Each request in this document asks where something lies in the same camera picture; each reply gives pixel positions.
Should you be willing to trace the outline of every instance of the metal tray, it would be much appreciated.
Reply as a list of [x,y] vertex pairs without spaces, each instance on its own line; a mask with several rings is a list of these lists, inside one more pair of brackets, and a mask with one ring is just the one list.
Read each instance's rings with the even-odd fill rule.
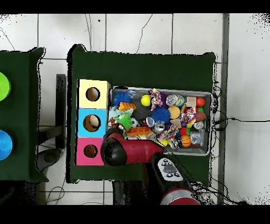
[[[151,117],[152,112],[149,110],[149,107],[144,107],[141,104],[141,97],[145,94],[149,94],[147,88],[136,88],[136,87],[118,87],[114,86],[110,89],[109,98],[112,102],[114,95],[119,91],[130,91],[133,90],[136,93],[136,96],[132,98],[131,102],[136,105],[136,110],[133,112],[132,117],[137,121],[145,117]],[[180,148],[179,150],[173,150],[169,145],[165,147],[167,151],[165,154],[175,154],[175,155],[192,155],[192,156],[206,156],[210,152],[210,141],[211,141],[211,127],[212,127],[212,108],[213,108],[213,96],[209,92],[196,92],[196,91],[183,91],[183,90],[168,90],[168,89],[158,89],[160,92],[165,93],[166,95],[170,94],[179,94],[182,96],[189,97],[203,97],[205,100],[205,105],[202,107],[204,113],[206,114],[206,119],[204,120],[204,143],[200,148]]]

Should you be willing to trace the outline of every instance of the green bowl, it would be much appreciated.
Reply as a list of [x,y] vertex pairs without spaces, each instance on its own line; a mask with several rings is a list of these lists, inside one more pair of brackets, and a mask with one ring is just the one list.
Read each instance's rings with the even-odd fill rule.
[[0,72],[0,101],[5,99],[8,94],[11,92],[11,83],[4,76],[3,73]]

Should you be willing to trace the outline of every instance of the shape sorter box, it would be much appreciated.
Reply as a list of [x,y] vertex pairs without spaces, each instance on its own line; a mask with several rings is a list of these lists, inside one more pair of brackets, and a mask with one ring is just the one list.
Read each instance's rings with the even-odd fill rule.
[[[78,79],[77,85],[79,87],[79,108],[108,108],[108,93],[111,85],[107,81]],[[97,97],[93,96],[94,98],[91,99],[91,94],[88,95],[89,91],[97,94]]]
[[[78,138],[76,148],[76,165],[77,166],[104,166],[100,154],[102,138]],[[84,154],[86,146],[92,145],[96,148],[97,154],[93,158],[89,158]]]
[[[83,126],[84,119],[88,115],[95,115],[99,120],[99,128],[94,132],[89,132]],[[79,109],[78,137],[103,138],[106,133],[108,110],[99,109]]]

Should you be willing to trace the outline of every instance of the red ball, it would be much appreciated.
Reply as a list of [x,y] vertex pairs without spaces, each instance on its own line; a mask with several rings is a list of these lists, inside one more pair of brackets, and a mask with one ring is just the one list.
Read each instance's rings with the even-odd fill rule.
[[203,97],[196,97],[196,107],[203,107],[205,100]]
[[187,129],[185,127],[182,127],[179,129],[179,132],[180,132],[180,135],[183,136],[183,135],[187,135]]

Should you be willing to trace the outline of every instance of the green tablecloth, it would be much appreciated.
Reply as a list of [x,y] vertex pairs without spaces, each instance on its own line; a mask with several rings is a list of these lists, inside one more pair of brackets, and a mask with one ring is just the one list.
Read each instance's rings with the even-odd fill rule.
[[0,72],[11,83],[0,101],[0,129],[13,139],[13,150],[0,161],[0,180],[47,181],[35,166],[38,118],[38,60],[44,52],[0,51]]
[[[67,180],[141,180],[141,164],[106,167],[75,166],[75,118],[76,88],[78,79],[106,80],[111,86],[128,86],[157,89],[176,89],[191,91],[213,91],[213,64],[215,55],[153,55],[123,54],[113,52],[86,52],[80,44],[74,45],[68,53],[68,103],[67,134],[71,142],[67,149]],[[191,180],[208,186],[209,155],[178,155],[181,171]]]

